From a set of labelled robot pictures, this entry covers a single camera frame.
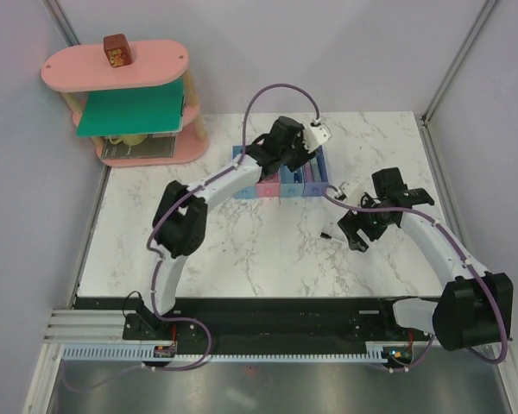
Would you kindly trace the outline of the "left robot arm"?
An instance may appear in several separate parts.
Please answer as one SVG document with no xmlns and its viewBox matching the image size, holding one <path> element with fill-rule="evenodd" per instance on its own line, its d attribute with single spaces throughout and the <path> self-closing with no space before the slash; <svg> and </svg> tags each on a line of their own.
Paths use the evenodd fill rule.
<svg viewBox="0 0 518 414">
<path fill-rule="evenodd" d="M 282 166 L 295 172 L 314 159 L 317 150 L 332 138 L 319 120 L 305 126 L 287 116 L 280 116 L 270 131 L 244 146 L 219 172 L 183 185 L 167 185 L 152 222 L 146 249 L 157 256 L 149 296 L 142 298 L 136 314 L 127 322 L 139 324 L 154 339 L 169 335 L 172 323 L 185 317 L 171 317 L 177 286 L 190 255 L 205 239 L 208 214 L 238 191 L 262 182 L 278 173 Z"/>
</svg>

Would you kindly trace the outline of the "light blue drawer bin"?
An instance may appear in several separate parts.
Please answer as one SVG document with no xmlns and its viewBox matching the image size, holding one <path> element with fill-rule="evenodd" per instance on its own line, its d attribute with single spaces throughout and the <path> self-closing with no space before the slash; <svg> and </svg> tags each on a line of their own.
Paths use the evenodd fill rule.
<svg viewBox="0 0 518 414">
<path fill-rule="evenodd" d="M 235 199 L 255 199 L 257 198 L 256 183 L 260 177 L 260 172 L 257 164 L 250 157 L 246 157 L 241 161 L 243 150 L 244 145 L 236 145 L 232 147 L 234 165 L 238 171 L 238 176 L 241 176 L 243 171 L 247 173 L 252 172 L 252 174 L 246 179 L 246 183 L 249 183 L 249 185 L 239 189 L 233 197 Z"/>
</svg>

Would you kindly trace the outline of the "sky blue drawer bin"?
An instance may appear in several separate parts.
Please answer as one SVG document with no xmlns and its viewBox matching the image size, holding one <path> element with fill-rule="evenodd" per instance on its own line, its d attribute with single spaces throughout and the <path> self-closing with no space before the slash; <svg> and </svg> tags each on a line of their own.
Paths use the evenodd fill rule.
<svg viewBox="0 0 518 414">
<path fill-rule="evenodd" d="M 294 173 L 298 173 L 300 182 L 293 182 Z M 294 172 L 289 171 L 285 166 L 280 170 L 280 183 L 281 183 L 281 198 L 299 198 L 302 196 L 304 191 L 304 173 L 300 168 Z"/>
</svg>

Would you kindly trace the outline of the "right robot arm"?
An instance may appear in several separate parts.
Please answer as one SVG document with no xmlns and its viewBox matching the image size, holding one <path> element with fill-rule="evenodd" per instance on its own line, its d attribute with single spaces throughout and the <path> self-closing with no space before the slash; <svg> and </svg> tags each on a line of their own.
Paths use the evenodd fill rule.
<svg viewBox="0 0 518 414">
<path fill-rule="evenodd" d="M 442 286 L 437 300 L 397 299 L 378 317 L 380 333 L 391 340 L 408 329 L 436 336 L 449 351 L 491 343 L 507 346 L 512 318 L 513 283 L 493 273 L 461 244 L 437 216 L 435 201 L 424 188 L 411 188 L 397 167 L 371 176 L 375 193 L 349 183 L 335 191 L 346 209 L 338 221 L 351 250 L 366 252 L 391 226 L 418 247 Z"/>
</svg>

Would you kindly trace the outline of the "pink eraser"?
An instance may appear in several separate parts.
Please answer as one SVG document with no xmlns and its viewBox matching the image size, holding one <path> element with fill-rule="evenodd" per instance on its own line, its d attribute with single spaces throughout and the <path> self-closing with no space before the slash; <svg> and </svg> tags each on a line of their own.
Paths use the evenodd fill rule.
<svg viewBox="0 0 518 414">
<path fill-rule="evenodd" d="M 312 169 L 311 169 L 311 166 L 310 166 L 309 163 L 306 163 L 304 165 L 304 173 L 305 173 L 305 181 L 307 183 L 313 183 L 314 182 L 314 178 L 313 178 Z"/>
</svg>

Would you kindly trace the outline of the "pink drawer bin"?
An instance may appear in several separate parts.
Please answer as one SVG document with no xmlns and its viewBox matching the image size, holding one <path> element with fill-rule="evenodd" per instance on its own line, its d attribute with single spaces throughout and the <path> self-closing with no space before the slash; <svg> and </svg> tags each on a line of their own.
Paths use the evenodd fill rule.
<svg viewBox="0 0 518 414">
<path fill-rule="evenodd" d="M 256 184 L 258 198 L 278 198 L 281 194 L 281 183 L 278 175 Z"/>
</svg>

